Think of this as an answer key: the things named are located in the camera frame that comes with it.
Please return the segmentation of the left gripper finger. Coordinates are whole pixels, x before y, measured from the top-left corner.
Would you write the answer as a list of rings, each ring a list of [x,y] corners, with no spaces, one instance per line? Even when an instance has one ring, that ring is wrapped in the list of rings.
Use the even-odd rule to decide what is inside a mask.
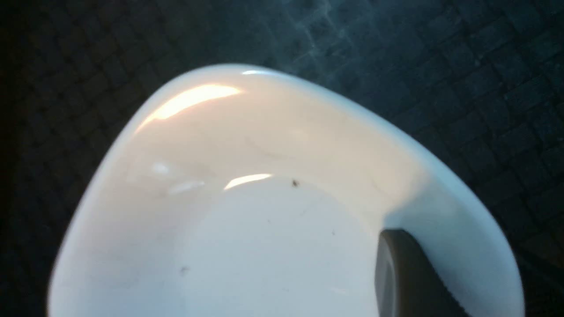
[[[402,229],[379,234],[375,297],[381,317],[468,316],[416,239]]]

